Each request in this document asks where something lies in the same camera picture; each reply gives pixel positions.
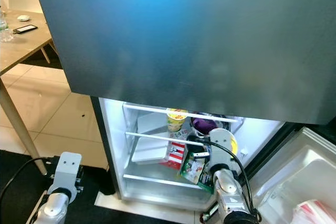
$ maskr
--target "black floor mat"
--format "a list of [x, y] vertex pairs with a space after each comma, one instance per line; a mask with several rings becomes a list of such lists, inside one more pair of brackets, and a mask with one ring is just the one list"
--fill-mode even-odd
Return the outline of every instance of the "black floor mat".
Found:
[[[0, 150], [0, 189], [30, 156]], [[106, 172], [101, 168], [85, 166], [81, 185], [83, 192], [68, 207], [65, 224], [141, 223], [168, 224], [169, 221], [134, 215], [127, 212], [97, 207], [93, 204], [99, 184]], [[27, 166], [7, 190], [1, 207], [1, 224], [25, 224], [50, 181], [42, 176], [35, 165]]]

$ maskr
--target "red and white item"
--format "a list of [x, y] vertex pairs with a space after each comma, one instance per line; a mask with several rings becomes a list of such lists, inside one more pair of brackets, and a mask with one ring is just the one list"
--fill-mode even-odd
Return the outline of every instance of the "red and white item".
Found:
[[322, 202], [311, 199], [299, 204], [294, 209], [291, 224], [336, 224], [335, 213]]
[[160, 164], [179, 170], [183, 160], [184, 148], [185, 144], [172, 142], [169, 150], [168, 161]]

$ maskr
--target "white shelf rail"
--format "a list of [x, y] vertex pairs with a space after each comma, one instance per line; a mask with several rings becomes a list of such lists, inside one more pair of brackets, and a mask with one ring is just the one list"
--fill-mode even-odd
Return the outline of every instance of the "white shelf rail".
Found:
[[153, 107], [130, 105], [130, 104], [127, 104], [127, 103], [124, 103], [123, 107], [128, 108], [128, 109], [134, 109], [134, 110], [143, 110], [143, 111], [150, 111], [150, 112], [157, 112], [157, 113], [164, 113], [164, 114], [184, 115], [184, 116], [190, 116], [192, 118], [202, 118], [202, 119], [209, 119], [209, 120], [228, 122], [228, 123], [237, 123], [238, 122], [238, 120], [236, 120], [236, 119], [219, 118], [217, 116], [200, 115], [200, 114], [181, 112], [181, 111], [170, 111], [170, 110], [166, 110], [166, 109], [157, 109], [157, 108], [153, 108]]
[[124, 174], [123, 177], [130, 178], [130, 179], [143, 180], [143, 181], [148, 181], [148, 182], [155, 182], [155, 183], [160, 183], [160, 184], [173, 185], [173, 186], [183, 186], [183, 187], [189, 187], [189, 188], [195, 188], [195, 189], [202, 189], [198, 185], [191, 185], [191, 184], [169, 181], [169, 180], [164, 180], [164, 179], [147, 178], [147, 177], [135, 176], [135, 175], [130, 175], [130, 174]]
[[150, 138], [168, 140], [168, 141], [173, 141], [173, 142], [179, 142], [179, 143], [185, 143], [185, 144], [193, 144], [193, 145], [203, 146], [202, 143], [192, 142], [192, 141], [187, 141], [187, 140], [174, 139], [174, 138], [164, 137], [164, 136], [147, 135], [147, 134], [140, 134], [140, 133], [133, 133], [133, 132], [125, 132], [125, 134], [126, 135], [132, 135], [132, 136], [144, 136], [144, 137], [150, 137]]

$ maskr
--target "white refrigerator wall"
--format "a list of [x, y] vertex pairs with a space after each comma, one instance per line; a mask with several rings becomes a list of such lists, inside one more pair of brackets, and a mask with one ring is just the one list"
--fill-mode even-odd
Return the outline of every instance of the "white refrigerator wall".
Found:
[[280, 121], [245, 118], [234, 134], [238, 142], [237, 156], [241, 163], [248, 165], [283, 124]]

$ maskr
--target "smartphone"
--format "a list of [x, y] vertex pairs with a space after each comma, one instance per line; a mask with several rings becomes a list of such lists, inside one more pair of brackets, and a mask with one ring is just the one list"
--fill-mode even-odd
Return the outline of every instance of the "smartphone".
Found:
[[23, 26], [20, 28], [13, 29], [13, 34], [23, 34], [27, 31], [31, 31], [34, 29], [37, 29], [37, 26], [34, 26], [34, 25]]

